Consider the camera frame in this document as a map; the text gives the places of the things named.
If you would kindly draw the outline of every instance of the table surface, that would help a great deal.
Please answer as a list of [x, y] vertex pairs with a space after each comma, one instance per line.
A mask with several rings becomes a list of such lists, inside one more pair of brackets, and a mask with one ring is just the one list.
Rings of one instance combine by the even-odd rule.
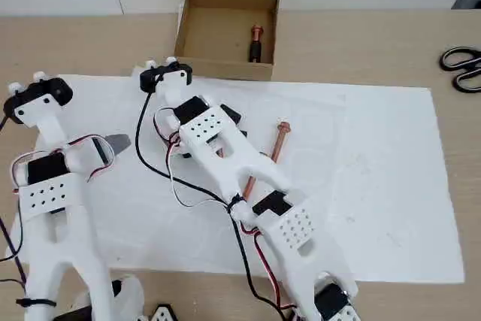
[[[28, 83], [34, 71], [48, 74], [128, 75], [145, 59], [162, 60], [174, 49], [176, 14], [115, 17], [0, 18], [0, 98], [11, 81]], [[479, 319], [481, 313], [481, 95], [456, 92], [452, 74], [437, 67], [442, 50], [481, 45], [481, 11], [281, 12], [273, 80], [425, 86], [432, 89], [458, 223], [466, 282], [460, 285], [360, 283], [356, 299], [364, 320]], [[0, 214], [10, 226], [15, 198], [7, 169], [12, 158], [32, 149], [36, 131], [8, 123], [0, 134]], [[15, 276], [1, 266], [1, 276]], [[257, 302], [245, 277], [136, 272], [146, 294], [146, 312], [172, 303], [178, 318], [277, 320]], [[257, 279], [259, 290], [271, 290]], [[82, 289], [69, 271], [60, 308]], [[15, 284], [0, 285], [1, 318], [20, 320]]]

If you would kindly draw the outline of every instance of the screw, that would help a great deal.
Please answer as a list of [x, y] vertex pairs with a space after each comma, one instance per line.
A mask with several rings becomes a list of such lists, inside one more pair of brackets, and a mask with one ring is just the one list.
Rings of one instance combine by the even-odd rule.
[[[277, 159], [279, 158], [280, 150], [283, 147], [284, 140], [286, 138], [286, 134], [291, 131], [291, 125], [289, 122], [281, 122], [277, 126], [277, 129], [279, 129], [279, 133], [277, 134], [277, 139], [276, 143], [274, 144], [274, 149], [271, 154], [271, 159], [277, 163]], [[249, 177], [249, 180], [247, 181], [246, 188], [244, 188], [244, 199], [247, 200], [250, 196], [250, 193], [253, 190], [254, 183], [256, 182], [256, 179], [254, 177]]]

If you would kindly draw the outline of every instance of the cardboard box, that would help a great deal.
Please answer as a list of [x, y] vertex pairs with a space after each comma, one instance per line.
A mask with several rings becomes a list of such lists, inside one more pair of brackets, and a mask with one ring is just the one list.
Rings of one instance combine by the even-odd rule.
[[[279, 0], [185, 0], [174, 55], [205, 77], [270, 80]], [[251, 28], [262, 26], [260, 63], [249, 62]]]

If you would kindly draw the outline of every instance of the black scissors handle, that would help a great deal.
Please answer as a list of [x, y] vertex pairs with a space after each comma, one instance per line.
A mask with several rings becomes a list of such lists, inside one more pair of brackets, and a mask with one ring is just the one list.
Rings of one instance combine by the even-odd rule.
[[[448, 62], [448, 58], [453, 54], [467, 54], [469, 59], [457, 63]], [[452, 80], [452, 86], [463, 93], [481, 92], [481, 86], [465, 86], [464, 81], [481, 74], [481, 51], [472, 47], [455, 47], [447, 50], [439, 58], [439, 66], [444, 71], [465, 70]]]
[[479, 93], [481, 92], [481, 86], [465, 86], [462, 84], [463, 80], [470, 79], [472, 77], [476, 77], [477, 75], [481, 74], [481, 67], [473, 68], [471, 71], [467, 71], [466, 73], [461, 73], [457, 75], [452, 80], [452, 86], [459, 92], [463, 93]]
[[[448, 62], [448, 58], [453, 54], [467, 54], [471, 56], [467, 60], [462, 60], [457, 63]], [[476, 66], [481, 65], [481, 51], [472, 47], [455, 47], [447, 50], [439, 58], [439, 66], [444, 71], [458, 71], [459, 69], [471, 70]]]

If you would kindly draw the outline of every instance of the white sheet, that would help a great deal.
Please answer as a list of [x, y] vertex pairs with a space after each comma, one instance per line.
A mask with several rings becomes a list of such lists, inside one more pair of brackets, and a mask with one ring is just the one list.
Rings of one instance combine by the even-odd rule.
[[[74, 88], [74, 100], [62, 114], [72, 137], [127, 132], [133, 141], [145, 97], [137, 81], [63, 77]], [[319, 193], [322, 210], [330, 211], [318, 217], [328, 214], [328, 227], [357, 280], [464, 281], [427, 89], [204, 79], [192, 85], [242, 113], [241, 128], [261, 150], [271, 148], [276, 121], [288, 119], [293, 132], [280, 164], [305, 190]], [[158, 105], [154, 98], [141, 148], [162, 167], [165, 148], [157, 141], [150, 116]], [[192, 160], [178, 159], [174, 169], [177, 176], [213, 188]], [[334, 201], [329, 204], [333, 185]], [[201, 199], [184, 188], [180, 193], [186, 201]], [[111, 267], [244, 272], [223, 209], [214, 204], [191, 210], [178, 206], [168, 182], [140, 164], [134, 147], [120, 155], [115, 169], [92, 182], [91, 195]], [[263, 275], [245, 241], [253, 273]]]

